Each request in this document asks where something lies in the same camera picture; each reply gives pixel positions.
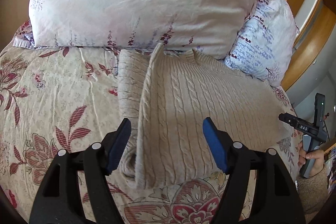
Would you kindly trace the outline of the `person's right hand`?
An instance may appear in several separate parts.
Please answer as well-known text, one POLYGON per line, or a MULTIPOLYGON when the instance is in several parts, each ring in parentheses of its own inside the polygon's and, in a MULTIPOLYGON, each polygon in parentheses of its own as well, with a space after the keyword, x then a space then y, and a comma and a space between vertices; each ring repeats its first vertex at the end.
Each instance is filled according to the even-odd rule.
POLYGON ((313 163, 310 171, 302 174, 301 176, 304 178, 310 178, 315 176, 316 174, 319 174, 324 167, 324 152, 321 149, 316 149, 314 151, 311 151, 310 153, 307 153, 303 149, 303 141, 299 142, 298 148, 298 166, 300 167, 300 169, 302 169, 302 166, 306 164, 307 161, 309 161, 310 164, 313 163))

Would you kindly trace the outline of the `beige fuzzy sleeve forearm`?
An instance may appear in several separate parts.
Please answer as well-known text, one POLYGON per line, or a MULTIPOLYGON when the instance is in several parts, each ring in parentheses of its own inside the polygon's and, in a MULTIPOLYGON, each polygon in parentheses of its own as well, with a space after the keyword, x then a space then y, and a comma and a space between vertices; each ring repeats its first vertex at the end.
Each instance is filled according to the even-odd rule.
POLYGON ((323 167, 320 173, 310 178, 298 176, 296 182, 304 213, 319 211, 329 197, 326 168, 323 167))

